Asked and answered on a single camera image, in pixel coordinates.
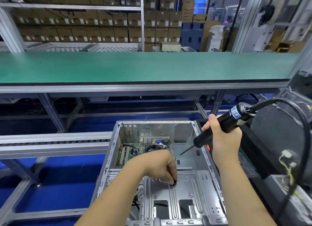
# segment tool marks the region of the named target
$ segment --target electric screwdriver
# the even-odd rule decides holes
[[[232,107],[227,113],[218,117],[221,129],[225,133],[229,133],[236,127],[243,125],[250,118],[254,117],[257,111],[250,111],[249,110],[250,107],[252,107],[252,105],[248,103],[239,103],[236,106]],[[197,148],[201,148],[204,145],[207,145],[212,135],[213,135],[212,129],[211,127],[209,127],[209,129],[207,129],[206,131],[199,134],[196,138],[194,138],[193,140],[194,145],[192,145],[190,148],[185,150],[180,155],[184,154],[185,152],[189,151],[195,146]]]

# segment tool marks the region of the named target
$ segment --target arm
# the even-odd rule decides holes
[[[241,130],[224,133],[213,114],[202,130],[209,126],[213,131],[213,160],[220,171],[229,226],[276,226],[239,164]]]
[[[177,167],[168,150],[144,153],[129,160],[75,226],[124,226],[138,185],[144,176],[177,180]]]

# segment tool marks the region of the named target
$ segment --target label sticker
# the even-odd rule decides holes
[[[234,106],[234,107],[231,108],[231,114],[232,114],[232,116],[233,116],[235,119],[241,118],[241,115],[239,114],[239,112],[238,112],[236,106]]]

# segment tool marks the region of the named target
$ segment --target power cord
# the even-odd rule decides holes
[[[296,172],[294,179],[293,179],[293,185],[290,185],[287,195],[283,199],[279,210],[274,215],[274,220],[279,219],[279,217],[283,214],[291,196],[294,194],[294,192],[296,190],[297,185],[299,185],[301,183],[302,178],[303,178],[303,174],[305,172],[305,169],[306,169],[306,166],[308,163],[308,159],[310,156],[310,149],[311,149],[310,124],[309,124],[305,114],[303,113],[303,111],[294,102],[292,102],[288,99],[285,99],[285,98],[272,98],[272,99],[268,99],[268,100],[265,100],[263,102],[259,102],[255,105],[253,105],[252,107],[249,108],[248,111],[249,112],[255,112],[261,108],[264,108],[265,106],[268,106],[268,105],[271,105],[271,104],[274,104],[277,102],[285,103],[285,104],[291,106],[294,109],[294,111],[298,114],[300,121],[302,123],[302,126],[303,126],[304,147],[303,147],[303,151],[301,154],[301,161],[298,165],[298,171]]]

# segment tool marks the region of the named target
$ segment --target expansion slot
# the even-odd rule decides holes
[[[122,148],[122,152],[121,152],[121,157],[120,157],[120,161],[119,161],[119,165],[121,166],[122,165],[122,162],[123,162],[123,156],[124,156],[124,152],[125,152],[125,149],[126,149],[127,147],[123,147]]]
[[[127,153],[126,153],[126,158],[125,158],[125,160],[124,160],[124,164],[126,164],[127,161],[128,161],[128,156],[129,156],[129,150],[130,150],[130,148],[131,148],[131,147],[128,147],[128,149],[127,149]]]

